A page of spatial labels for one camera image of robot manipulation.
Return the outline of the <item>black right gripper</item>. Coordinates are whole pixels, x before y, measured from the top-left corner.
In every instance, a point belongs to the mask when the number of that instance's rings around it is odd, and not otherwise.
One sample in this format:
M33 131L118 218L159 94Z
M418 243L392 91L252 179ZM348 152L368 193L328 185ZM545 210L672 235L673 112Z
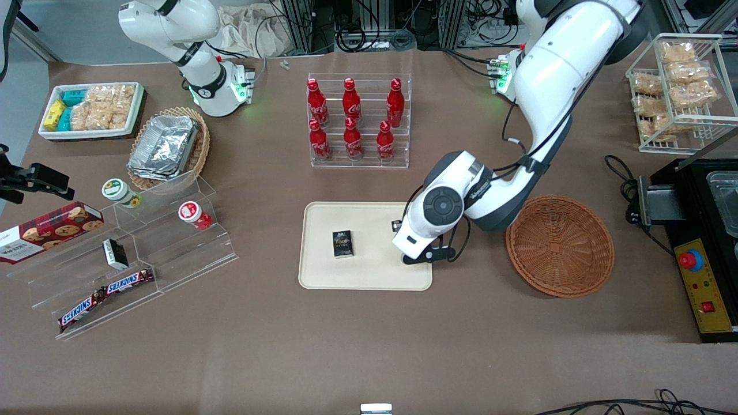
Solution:
M76 191L69 186L69 177L40 163L28 168L4 163L1 169L1 199L20 205L26 193L48 193L71 201Z

